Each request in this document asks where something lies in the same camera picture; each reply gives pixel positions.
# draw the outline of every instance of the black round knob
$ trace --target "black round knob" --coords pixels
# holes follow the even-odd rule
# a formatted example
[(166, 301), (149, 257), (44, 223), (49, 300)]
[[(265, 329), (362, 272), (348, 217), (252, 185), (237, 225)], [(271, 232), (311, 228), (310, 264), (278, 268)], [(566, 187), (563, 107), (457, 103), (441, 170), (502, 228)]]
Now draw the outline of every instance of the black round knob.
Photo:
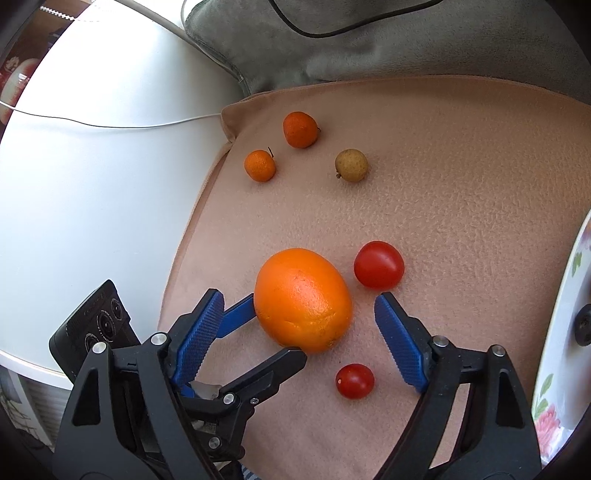
[(574, 339), (580, 346), (591, 345), (591, 304), (585, 305), (574, 318)]

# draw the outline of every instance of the beige fabric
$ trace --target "beige fabric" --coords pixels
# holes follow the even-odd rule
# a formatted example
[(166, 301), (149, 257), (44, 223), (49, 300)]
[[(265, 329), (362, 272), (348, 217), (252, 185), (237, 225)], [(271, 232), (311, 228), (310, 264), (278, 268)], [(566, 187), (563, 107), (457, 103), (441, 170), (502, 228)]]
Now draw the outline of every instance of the beige fabric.
[[(307, 150), (282, 136), (294, 110), (322, 129)], [(591, 107), (526, 85), (440, 76), (261, 94), (227, 107), (223, 122), (233, 146), (180, 245), (163, 328), (208, 287), (223, 292), (227, 306), (249, 294), (262, 263), (288, 247), (324, 255), (355, 302), (344, 339), (257, 407), (243, 442), (248, 468), (264, 480), (371, 479), (402, 432), (417, 395), (375, 326), (375, 292), (353, 275), (370, 240), (392, 243), (405, 258), (394, 294), (407, 312), (458, 346), (506, 346), (530, 394), (564, 266), (591, 206)], [(267, 147), (277, 174), (256, 184), (242, 162)], [(335, 177), (345, 148), (371, 164), (359, 184)], [(254, 320), (213, 344), (198, 379), (223, 384), (277, 350)], [(334, 386), (351, 362), (376, 376), (362, 401), (345, 400)], [(439, 460), (458, 426), (455, 415)]]

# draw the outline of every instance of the camera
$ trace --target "camera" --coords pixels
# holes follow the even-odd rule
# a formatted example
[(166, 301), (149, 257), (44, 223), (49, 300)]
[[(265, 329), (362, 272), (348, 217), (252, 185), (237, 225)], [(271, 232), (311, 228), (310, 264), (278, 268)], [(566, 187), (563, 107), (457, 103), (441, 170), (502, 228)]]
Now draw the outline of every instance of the camera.
[(97, 342), (111, 348), (139, 345), (117, 289), (105, 281), (67, 318), (49, 340), (49, 350), (72, 383)]

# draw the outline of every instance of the camera lens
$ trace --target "camera lens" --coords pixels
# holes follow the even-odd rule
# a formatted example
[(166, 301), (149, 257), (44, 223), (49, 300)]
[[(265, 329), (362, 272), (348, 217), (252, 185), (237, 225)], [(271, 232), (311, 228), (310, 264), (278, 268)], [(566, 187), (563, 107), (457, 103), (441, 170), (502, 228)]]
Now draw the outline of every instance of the camera lens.
[(111, 319), (111, 316), (104, 310), (99, 313), (97, 318), (99, 330), (107, 342), (112, 342), (115, 337), (115, 324)]
[(98, 341), (99, 339), (96, 337), (96, 335), (93, 335), (92, 333), (87, 333), (86, 338), (84, 339), (86, 353), (90, 352), (90, 349), (95, 345), (95, 343), (98, 343)]
[(115, 315), (115, 318), (117, 320), (121, 320), (121, 318), (122, 318), (121, 304), (115, 299), (111, 300), (111, 310), (113, 310), (113, 315)]

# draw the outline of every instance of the tomato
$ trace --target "tomato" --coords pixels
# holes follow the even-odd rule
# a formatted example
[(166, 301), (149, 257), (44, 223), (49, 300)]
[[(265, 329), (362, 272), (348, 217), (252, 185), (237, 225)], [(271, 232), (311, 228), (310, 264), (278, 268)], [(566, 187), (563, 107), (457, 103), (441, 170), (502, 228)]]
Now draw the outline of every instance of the tomato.
[(341, 395), (351, 400), (358, 400), (369, 395), (374, 389), (375, 377), (365, 365), (350, 364), (339, 370), (335, 382)]
[(376, 290), (390, 290), (404, 275), (404, 260), (392, 245), (374, 241), (359, 250), (353, 270), (362, 285)]

